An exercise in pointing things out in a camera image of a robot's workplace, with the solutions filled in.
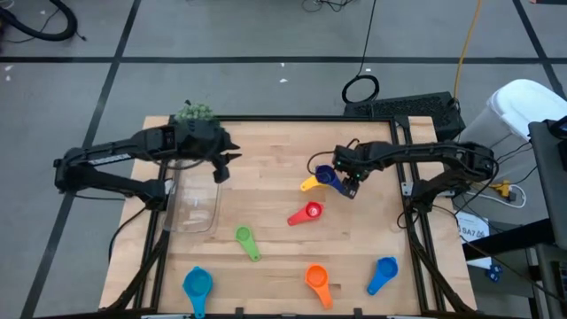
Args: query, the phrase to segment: yellow cable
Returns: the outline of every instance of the yellow cable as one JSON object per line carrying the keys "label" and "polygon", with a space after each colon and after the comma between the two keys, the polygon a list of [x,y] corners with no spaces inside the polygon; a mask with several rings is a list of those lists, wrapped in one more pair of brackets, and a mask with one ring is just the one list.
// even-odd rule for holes
{"label": "yellow cable", "polygon": [[461,66],[464,57],[467,55],[467,49],[469,48],[469,41],[472,36],[472,30],[475,29],[477,25],[478,14],[480,13],[480,7],[482,6],[482,0],[478,0],[477,2],[477,9],[475,10],[475,16],[472,18],[472,23],[469,27],[469,33],[467,34],[467,40],[464,42],[464,46],[462,47],[461,57],[459,58],[459,65],[457,66],[457,75],[454,78],[454,87],[453,87],[453,98],[457,99],[457,95],[459,94],[459,80],[461,79]]}

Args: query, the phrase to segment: wooden tabletop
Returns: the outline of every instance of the wooden tabletop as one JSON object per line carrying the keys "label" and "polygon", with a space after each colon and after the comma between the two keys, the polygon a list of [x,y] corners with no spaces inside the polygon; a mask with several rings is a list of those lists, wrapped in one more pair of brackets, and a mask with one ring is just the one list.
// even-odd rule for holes
{"label": "wooden tabletop", "polygon": [[[144,127],[166,123],[165,116],[148,117]],[[431,118],[410,118],[410,125],[414,143],[435,140]],[[419,314],[407,234],[396,226],[402,212],[396,168],[373,172],[354,200],[331,188],[299,190],[309,177],[306,163],[312,154],[332,151],[336,144],[347,144],[355,137],[362,142],[391,142],[387,123],[248,121],[223,122],[222,126],[241,146],[243,156],[229,164],[230,179],[221,185],[215,232],[171,233],[160,312],[192,312],[182,282],[193,267],[200,266],[214,280],[207,313],[232,314],[236,307],[243,307],[247,314],[350,315],[353,308],[361,307],[365,315]],[[323,163],[330,163],[330,155],[317,157],[312,165]],[[418,168],[423,179],[443,169],[440,163],[423,163]],[[212,171],[209,164],[201,169]],[[136,160],[132,178],[146,180],[157,175],[155,164]],[[287,218],[309,200],[324,205],[321,219],[290,227]],[[447,198],[438,198],[435,204],[453,210]],[[142,205],[136,198],[128,199],[121,222]],[[116,239],[101,307],[112,303],[139,269],[148,221],[149,214],[142,215]],[[439,270],[465,303],[476,308],[454,218],[434,208],[429,221]],[[259,262],[251,262],[235,240],[238,225],[252,229],[261,253]],[[366,287],[377,259],[386,256],[396,258],[399,273],[375,296],[369,296]],[[331,310],[324,310],[305,284],[311,263],[329,272]],[[431,281],[423,270],[434,309]],[[147,282],[151,287],[153,274]],[[149,305],[149,293],[145,299],[144,304]]]}

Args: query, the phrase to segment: gray floor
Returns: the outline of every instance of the gray floor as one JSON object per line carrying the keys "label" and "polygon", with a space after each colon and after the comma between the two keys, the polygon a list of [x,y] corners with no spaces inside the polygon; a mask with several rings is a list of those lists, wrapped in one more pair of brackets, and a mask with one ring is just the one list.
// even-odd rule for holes
{"label": "gray floor", "polygon": [[[343,85],[358,63],[120,63],[105,100],[99,95],[119,45],[133,0],[67,0],[87,42],[0,43],[0,316],[20,317],[50,237],[62,196],[52,185],[52,161],[80,146],[101,102],[104,113],[95,143],[123,138],[144,117],[170,114],[185,99],[204,101],[221,114],[341,114]],[[458,57],[476,1],[378,0],[369,40],[371,57]],[[372,3],[358,0],[342,12],[328,7],[301,10],[301,1],[142,0],[124,57],[359,57]],[[544,51],[567,58],[567,6],[522,6]],[[39,28],[55,11],[40,0],[16,0],[12,11]],[[61,14],[46,28],[65,25]],[[25,35],[10,28],[4,39]],[[517,10],[509,0],[486,0],[470,43],[474,58],[537,58]],[[10,57],[106,57],[92,63],[37,63]],[[541,64],[467,64],[459,98],[470,123],[499,87],[518,78],[551,88]],[[452,90],[455,64],[367,64],[381,82],[381,98]],[[567,86],[567,66],[553,65]],[[364,84],[351,99],[363,97]],[[131,163],[107,170],[128,175]],[[521,178],[525,172],[512,176]],[[486,217],[510,223],[547,216],[533,174],[522,183],[526,208],[514,210],[479,199],[472,206]],[[97,309],[107,268],[106,249],[120,218],[120,203],[76,199],[66,221],[35,315],[60,315]],[[525,299],[478,293],[479,307],[500,315],[529,316]]]}

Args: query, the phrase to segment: orange measuring cup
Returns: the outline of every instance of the orange measuring cup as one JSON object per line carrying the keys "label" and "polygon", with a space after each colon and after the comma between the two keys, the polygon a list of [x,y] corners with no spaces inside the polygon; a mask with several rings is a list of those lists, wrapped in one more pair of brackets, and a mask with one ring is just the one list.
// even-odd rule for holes
{"label": "orange measuring cup", "polygon": [[306,284],[313,289],[325,309],[333,307],[333,298],[329,291],[329,274],[327,269],[319,264],[311,264],[305,273]]}

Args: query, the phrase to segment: blue measuring cup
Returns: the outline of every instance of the blue measuring cup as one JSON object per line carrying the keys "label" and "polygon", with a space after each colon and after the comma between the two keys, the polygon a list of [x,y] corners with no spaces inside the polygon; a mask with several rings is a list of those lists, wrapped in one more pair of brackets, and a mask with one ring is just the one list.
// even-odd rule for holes
{"label": "blue measuring cup", "polygon": [[382,286],[398,275],[398,263],[394,257],[384,257],[376,264],[376,273],[370,281],[366,291],[370,296],[374,296]]}
{"label": "blue measuring cup", "polygon": [[193,305],[195,318],[205,318],[206,295],[213,287],[213,278],[206,270],[195,267],[183,281],[183,289]]}
{"label": "blue measuring cup", "polygon": [[315,178],[317,182],[324,183],[336,189],[339,193],[345,192],[345,187],[338,179],[337,173],[329,165],[319,165],[315,168]]}

